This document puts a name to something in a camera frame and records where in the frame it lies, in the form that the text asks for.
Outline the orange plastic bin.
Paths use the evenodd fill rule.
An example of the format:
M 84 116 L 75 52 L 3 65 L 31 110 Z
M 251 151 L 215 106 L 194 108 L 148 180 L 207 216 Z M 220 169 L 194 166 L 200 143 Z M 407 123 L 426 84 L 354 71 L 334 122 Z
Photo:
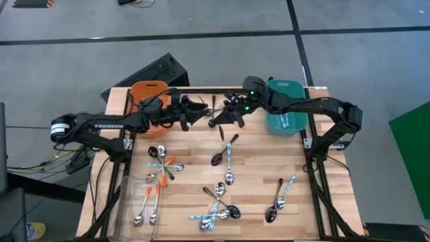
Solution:
M 137 112 L 136 107 L 140 101 L 144 101 L 147 98 L 152 98 L 162 91 L 168 90 L 169 86 L 163 81 L 139 81 L 131 87 L 130 95 L 132 99 L 130 104 L 134 103 L 133 107 L 130 108 L 130 112 Z M 165 136 L 167 129 L 162 126 L 150 126 L 149 130 L 145 133 L 140 133 L 140 138 L 160 138 Z

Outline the teal plastic bin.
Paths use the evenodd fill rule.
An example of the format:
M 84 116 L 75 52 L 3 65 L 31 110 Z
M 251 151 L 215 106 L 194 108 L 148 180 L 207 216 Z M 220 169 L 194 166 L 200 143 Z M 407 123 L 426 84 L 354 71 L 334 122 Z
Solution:
M 304 87 L 297 81 L 274 79 L 270 77 L 267 86 L 290 97 L 305 97 Z M 282 128 L 280 115 L 284 116 L 284 114 L 274 115 L 266 113 L 265 129 L 267 133 L 273 136 L 292 136 L 306 128 L 308 118 L 305 113 L 288 112 L 287 114 L 290 127 Z

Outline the black orange-striped floor mat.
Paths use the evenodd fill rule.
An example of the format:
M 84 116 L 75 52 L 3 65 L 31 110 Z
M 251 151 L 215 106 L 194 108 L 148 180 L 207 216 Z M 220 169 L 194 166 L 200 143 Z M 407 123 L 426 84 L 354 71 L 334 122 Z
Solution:
M 14 0 L 14 8 L 51 8 L 54 0 Z
M 422 225 L 364 223 L 367 237 L 407 242 L 430 242 L 430 232 Z

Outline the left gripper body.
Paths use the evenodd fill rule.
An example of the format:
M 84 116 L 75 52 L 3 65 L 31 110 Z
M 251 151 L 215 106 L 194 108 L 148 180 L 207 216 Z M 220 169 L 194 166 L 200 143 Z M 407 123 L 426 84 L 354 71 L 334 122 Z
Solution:
M 190 99 L 187 95 L 172 95 L 171 104 L 167 107 L 171 120 L 167 128 L 171 128 L 175 122 L 179 122 L 182 131 L 188 131 L 187 115 Z

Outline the black floor power brick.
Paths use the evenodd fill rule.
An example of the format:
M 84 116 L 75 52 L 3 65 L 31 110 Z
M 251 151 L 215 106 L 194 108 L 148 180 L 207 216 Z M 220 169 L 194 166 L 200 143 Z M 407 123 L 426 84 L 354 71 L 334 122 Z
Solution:
M 65 166 L 66 172 L 72 174 L 89 164 L 89 156 L 86 150 L 77 151 L 70 160 L 70 163 Z

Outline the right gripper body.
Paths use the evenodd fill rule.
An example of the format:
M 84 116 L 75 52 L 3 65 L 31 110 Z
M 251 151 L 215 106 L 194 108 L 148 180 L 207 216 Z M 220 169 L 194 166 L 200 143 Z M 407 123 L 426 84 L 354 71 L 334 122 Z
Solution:
M 237 93 L 226 93 L 224 108 L 229 112 L 237 112 L 238 114 L 250 114 L 251 106 L 246 101 L 246 96 Z

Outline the clear plastic bin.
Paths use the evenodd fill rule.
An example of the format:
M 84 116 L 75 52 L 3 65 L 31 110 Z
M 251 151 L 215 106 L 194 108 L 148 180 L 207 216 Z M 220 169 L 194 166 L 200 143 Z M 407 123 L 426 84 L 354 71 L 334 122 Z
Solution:
M 161 185 L 157 178 L 150 184 L 145 182 L 145 177 L 140 176 L 130 175 L 122 179 L 118 209 L 107 236 L 109 242 L 154 242 L 161 221 L 162 191 L 156 225 L 150 225 L 149 220 L 154 211 L 157 185 Z M 140 212 L 147 187 L 152 190 L 143 211 L 143 222 L 139 227 L 135 227 L 134 217 Z

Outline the yellow snack bag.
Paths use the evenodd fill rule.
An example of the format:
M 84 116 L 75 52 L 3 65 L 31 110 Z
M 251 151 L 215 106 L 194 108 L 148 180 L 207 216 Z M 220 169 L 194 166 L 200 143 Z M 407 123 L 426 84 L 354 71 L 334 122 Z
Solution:
M 39 222 L 26 223 L 26 239 L 35 241 L 41 239 L 46 232 L 46 225 Z

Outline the dark grey cabinet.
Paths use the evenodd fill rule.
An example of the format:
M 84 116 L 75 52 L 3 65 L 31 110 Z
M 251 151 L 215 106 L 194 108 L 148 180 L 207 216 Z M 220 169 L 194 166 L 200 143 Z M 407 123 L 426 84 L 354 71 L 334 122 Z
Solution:
M 7 189 L 7 145 L 5 138 L 5 104 L 0 102 L 0 194 Z

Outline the black perforated crate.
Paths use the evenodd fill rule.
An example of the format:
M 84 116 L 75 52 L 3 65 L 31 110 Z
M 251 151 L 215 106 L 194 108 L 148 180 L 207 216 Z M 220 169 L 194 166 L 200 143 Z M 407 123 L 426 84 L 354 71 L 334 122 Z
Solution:
M 115 84 L 114 87 L 132 87 L 139 81 L 164 81 L 168 86 L 189 87 L 186 69 L 167 53 L 144 68 Z

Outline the black floor beam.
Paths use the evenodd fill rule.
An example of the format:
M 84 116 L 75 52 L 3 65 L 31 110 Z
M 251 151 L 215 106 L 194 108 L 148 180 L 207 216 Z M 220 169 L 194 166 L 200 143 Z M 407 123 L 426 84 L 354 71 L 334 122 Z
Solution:
M 11 189 L 22 188 L 25 193 L 35 196 L 81 204 L 84 202 L 86 195 L 85 192 L 75 188 L 47 183 L 13 173 L 7 174 L 7 187 Z

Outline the green board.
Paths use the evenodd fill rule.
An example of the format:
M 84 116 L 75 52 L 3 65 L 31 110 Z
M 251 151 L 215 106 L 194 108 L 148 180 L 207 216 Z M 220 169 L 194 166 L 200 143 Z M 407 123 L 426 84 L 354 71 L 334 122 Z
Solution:
M 389 121 L 424 218 L 430 220 L 430 102 Z

